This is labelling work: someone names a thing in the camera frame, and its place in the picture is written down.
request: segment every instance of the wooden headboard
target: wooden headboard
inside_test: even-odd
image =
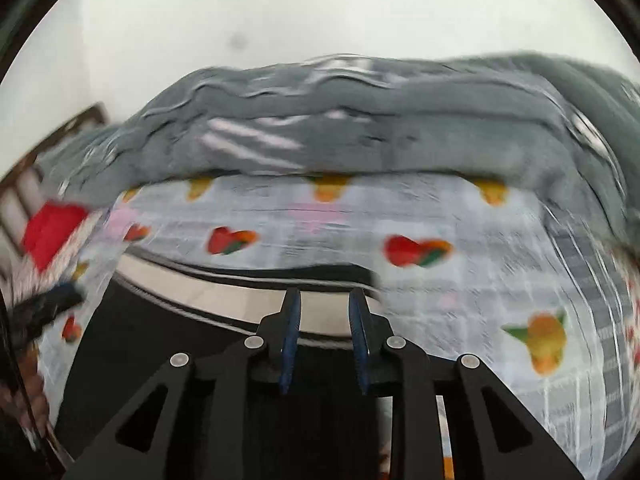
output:
[[[106,115],[102,105],[95,104],[43,139],[0,181],[0,246],[8,248],[10,260],[20,260],[24,256],[21,241],[27,222],[46,200],[40,192],[42,176],[33,167],[36,157],[65,137],[77,135],[99,124],[106,124]]]

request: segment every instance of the triangular cutout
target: triangular cutout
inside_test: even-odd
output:
[[[533,436],[518,420],[503,400],[491,388],[482,388],[482,398],[486,406],[491,427],[494,430],[498,451],[510,453],[521,447],[530,446]]]
[[[116,434],[116,441],[143,453],[151,448],[168,389],[159,385]]]

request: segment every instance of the white wall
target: white wall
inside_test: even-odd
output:
[[[82,0],[92,93],[136,112],[184,74],[335,52],[442,58],[521,48],[640,64],[593,0]]]
[[[0,83],[0,178],[43,137],[93,102],[79,0],[59,0]]]

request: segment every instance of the bed sheet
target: bed sheet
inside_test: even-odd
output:
[[[132,189],[69,271],[88,291],[80,325],[127,244],[211,269],[370,269],[396,333],[442,357],[480,356],[588,479],[611,471],[638,432],[633,271],[529,192],[436,174]],[[42,345],[56,368],[52,404],[78,344],[56,330]]]

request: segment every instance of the round metal pivot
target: round metal pivot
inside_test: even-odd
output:
[[[178,354],[172,355],[171,359],[169,359],[169,362],[171,363],[171,366],[180,368],[181,366],[184,366],[189,362],[189,356],[187,354],[180,352]]]
[[[391,337],[386,338],[386,344],[389,348],[400,349],[404,348],[406,345],[406,340],[404,337],[400,337],[399,335],[393,335]]]
[[[244,340],[244,346],[247,348],[260,348],[264,344],[264,339],[259,335],[251,335]]]
[[[475,355],[466,354],[462,356],[460,359],[463,367],[466,368],[478,368],[480,366],[480,359],[478,359]]]

